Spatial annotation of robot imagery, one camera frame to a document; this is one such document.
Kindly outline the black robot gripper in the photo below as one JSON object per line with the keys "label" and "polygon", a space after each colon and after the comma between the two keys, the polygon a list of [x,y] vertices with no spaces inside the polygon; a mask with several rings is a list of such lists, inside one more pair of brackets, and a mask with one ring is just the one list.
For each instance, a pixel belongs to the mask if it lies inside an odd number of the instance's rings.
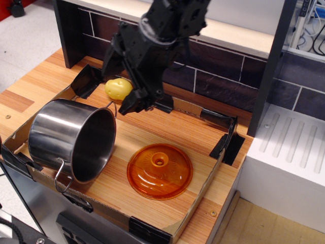
{"label": "black robot gripper", "polygon": [[125,69],[134,84],[119,113],[126,115],[151,109],[152,100],[160,100],[164,95],[165,69],[186,49],[187,38],[162,40],[151,36],[141,26],[119,22],[102,66],[102,77],[119,75]]}

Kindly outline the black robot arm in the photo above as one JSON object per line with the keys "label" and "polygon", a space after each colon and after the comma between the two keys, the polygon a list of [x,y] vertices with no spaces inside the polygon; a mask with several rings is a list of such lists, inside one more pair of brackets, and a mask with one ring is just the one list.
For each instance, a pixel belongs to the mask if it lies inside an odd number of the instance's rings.
{"label": "black robot arm", "polygon": [[189,54],[189,37],[206,27],[209,1],[153,1],[138,27],[121,21],[113,35],[102,67],[102,76],[126,70],[133,90],[119,112],[150,110],[164,97],[163,73],[178,54]]}

